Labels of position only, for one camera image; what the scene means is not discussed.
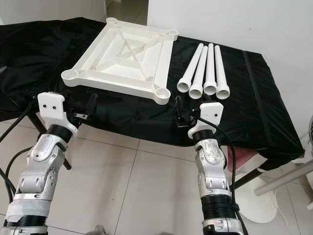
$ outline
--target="black tablecloth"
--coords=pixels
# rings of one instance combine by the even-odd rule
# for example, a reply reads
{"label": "black tablecloth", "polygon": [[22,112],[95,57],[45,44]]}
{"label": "black tablecloth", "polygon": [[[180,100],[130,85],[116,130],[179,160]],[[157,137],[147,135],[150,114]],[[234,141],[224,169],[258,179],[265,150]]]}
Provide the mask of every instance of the black tablecloth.
{"label": "black tablecloth", "polygon": [[[0,120],[18,117],[41,92],[69,89],[73,99],[82,103],[91,93],[98,94],[96,113],[88,125],[150,141],[193,145],[187,136],[189,127],[177,127],[176,84],[198,44],[208,42],[184,37],[174,42],[167,105],[95,88],[66,87],[61,72],[72,68],[103,27],[84,18],[0,26]],[[219,101],[224,106],[220,127],[235,146],[256,149],[266,157],[262,169],[299,157],[303,153],[300,140],[262,55],[225,46],[221,52],[230,97]],[[186,112],[198,105],[188,95],[182,96]],[[216,138],[226,144],[220,133]]]}

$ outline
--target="white plastic frame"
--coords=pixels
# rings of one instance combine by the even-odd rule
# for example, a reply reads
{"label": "white plastic frame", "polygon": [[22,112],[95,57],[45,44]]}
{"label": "white plastic frame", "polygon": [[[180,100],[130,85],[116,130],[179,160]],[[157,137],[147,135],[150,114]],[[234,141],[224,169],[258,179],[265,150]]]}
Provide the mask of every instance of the white plastic frame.
{"label": "white plastic frame", "polygon": [[61,74],[67,86],[78,85],[153,99],[167,104],[166,88],[175,30],[163,30],[107,18],[75,66]]}

